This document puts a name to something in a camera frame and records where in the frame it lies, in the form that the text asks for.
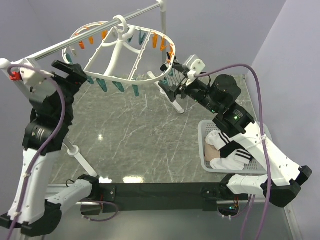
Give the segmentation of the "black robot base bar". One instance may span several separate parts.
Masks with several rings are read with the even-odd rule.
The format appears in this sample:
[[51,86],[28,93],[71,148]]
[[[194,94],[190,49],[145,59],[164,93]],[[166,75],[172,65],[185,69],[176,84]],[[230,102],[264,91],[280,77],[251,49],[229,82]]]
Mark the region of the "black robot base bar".
[[103,213],[120,211],[203,210],[216,211],[219,201],[247,200],[218,182],[187,183],[101,183],[86,200],[104,201]]

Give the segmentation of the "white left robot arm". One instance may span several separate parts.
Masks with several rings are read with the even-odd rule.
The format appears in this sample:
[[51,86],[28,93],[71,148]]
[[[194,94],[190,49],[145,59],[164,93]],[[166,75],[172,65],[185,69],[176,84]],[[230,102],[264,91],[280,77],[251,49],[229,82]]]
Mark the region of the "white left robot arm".
[[53,164],[74,118],[74,96],[87,81],[79,64],[56,60],[52,66],[66,77],[27,63],[3,67],[11,81],[31,87],[32,111],[22,141],[23,164],[16,196],[10,210],[0,217],[0,225],[10,231],[20,229],[29,238],[51,234],[77,202],[98,200],[101,195],[98,177],[84,174],[60,193],[46,197]]

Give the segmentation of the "white round clip hanger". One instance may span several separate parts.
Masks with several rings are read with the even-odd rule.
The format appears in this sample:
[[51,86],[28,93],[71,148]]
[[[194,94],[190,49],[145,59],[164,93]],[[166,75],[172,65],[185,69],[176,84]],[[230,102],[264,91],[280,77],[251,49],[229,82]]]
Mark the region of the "white round clip hanger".
[[[113,26],[110,30],[99,30],[101,33],[102,41],[99,47],[96,49],[93,56],[88,60],[87,65],[84,67],[83,71],[88,77],[93,79],[99,78],[104,81],[110,81],[115,83],[125,83],[131,85],[143,85],[147,83],[154,83],[159,80],[164,79],[167,74],[161,74],[155,78],[148,78],[147,80],[134,80],[134,75],[138,70],[139,64],[143,58],[143,54],[147,49],[147,45],[152,41],[153,33],[158,34],[158,39],[165,37],[166,39],[166,50],[162,53],[166,54],[164,64],[172,65],[175,61],[176,56],[176,46],[174,42],[163,32],[157,31],[155,29],[140,27],[136,25],[127,24],[127,21],[122,15],[117,15],[114,17],[115,20],[119,20],[120,24]],[[167,52],[170,50],[170,44],[173,45],[173,56],[170,62],[167,62]],[[90,67],[93,65],[94,61],[97,59],[98,55],[105,48],[113,47],[113,52],[109,64],[103,74],[95,73],[89,71]],[[132,66],[132,69],[127,78],[120,78],[113,76],[114,70],[120,65],[119,59],[123,49],[137,55],[136,60]]]

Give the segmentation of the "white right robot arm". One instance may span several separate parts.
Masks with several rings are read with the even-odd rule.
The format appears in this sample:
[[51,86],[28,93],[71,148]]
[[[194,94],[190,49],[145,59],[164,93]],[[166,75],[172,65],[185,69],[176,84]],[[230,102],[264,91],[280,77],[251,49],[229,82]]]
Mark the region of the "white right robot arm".
[[248,111],[236,103],[242,91],[232,76],[221,74],[213,84],[204,84],[200,78],[210,76],[208,72],[194,75],[179,63],[161,69],[175,69],[184,76],[179,85],[160,85],[171,102],[178,95],[188,96],[216,114],[213,123],[220,130],[222,142],[246,150],[267,171],[261,176],[228,174],[219,187],[222,198],[230,200],[235,195],[262,194],[266,203],[284,208],[297,197],[312,170],[288,158],[264,135],[263,124],[256,123]]

